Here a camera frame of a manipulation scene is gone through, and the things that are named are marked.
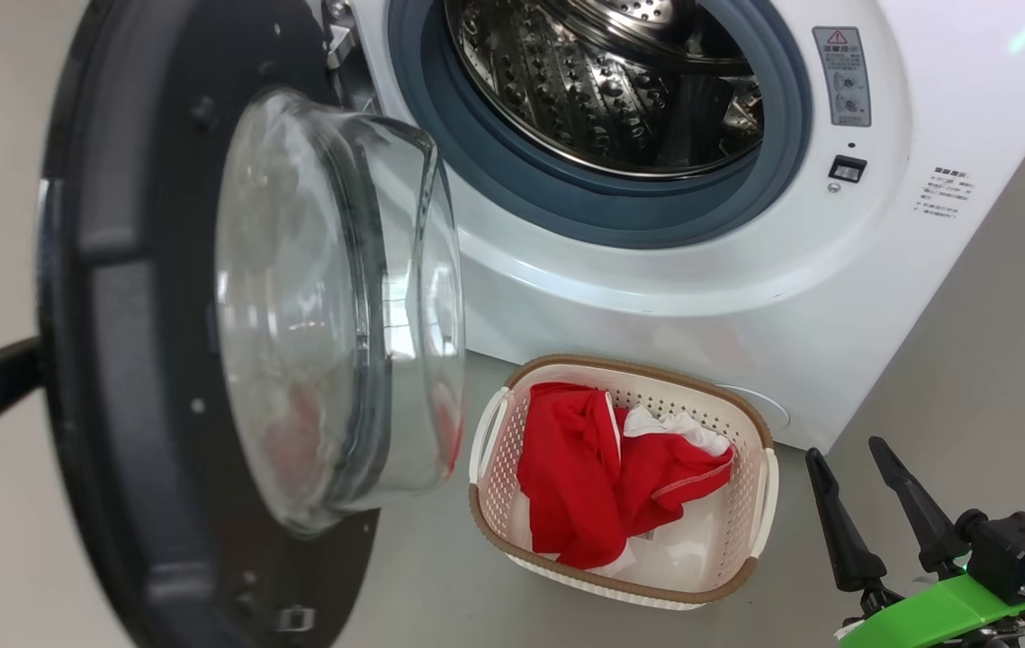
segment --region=basket handle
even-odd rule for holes
[[[484,471],[488,469],[492,447],[496,445],[496,431],[500,430],[500,423],[507,413],[507,387],[501,387],[498,393],[493,394],[491,401],[484,406],[480,422],[476,423],[476,437],[471,439],[471,456],[468,460],[468,481],[471,483],[480,483],[480,475],[484,475]]]
[[[755,540],[751,542],[751,557],[758,558],[764,545],[768,544],[768,533],[772,530],[772,520],[776,517],[776,499],[780,490],[780,465],[776,461],[776,451],[772,448],[764,450],[768,459],[768,479],[764,481],[764,505],[760,513],[760,529],[755,532]]]

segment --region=stainless steel drum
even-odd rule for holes
[[[696,0],[446,0],[468,77],[545,151],[594,171],[678,179],[764,138],[755,75]]]

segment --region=red clothing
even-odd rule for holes
[[[684,516],[685,501],[729,481],[734,453],[712,456],[680,435],[622,438],[627,409],[566,382],[532,387],[517,477],[530,500],[533,551],[586,570],[627,538]]]

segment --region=laundry basket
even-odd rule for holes
[[[606,390],[616,407],[646,405],[653,414],[688,411],[735,447],[730,483],[698,504],[686,504],[684,520],[700,537],[694,582],[676,588],[630,582],[574,569],[532,553],[518,534],[512,501],[520,495],[517,467],[524,450],[529,393],[537,382],[564,381]],[[521,567],[565,585],[608,599],[667,610],[690,610],[726,598],[748,579],[764,550],[776,512],[779,472],[764,419],[746,401],[709,382],[680,373],[596,357],[540,357],[522,366],[496,393],[480,417],[468,464],[471,516],[481,533]]]

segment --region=washing machine door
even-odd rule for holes
[[[145,647],[331,644],[375,509],[443,483],[459,450],[437,148],[340,107],[330,18],[93,3],[65,67],[42,373],[80,533]]]

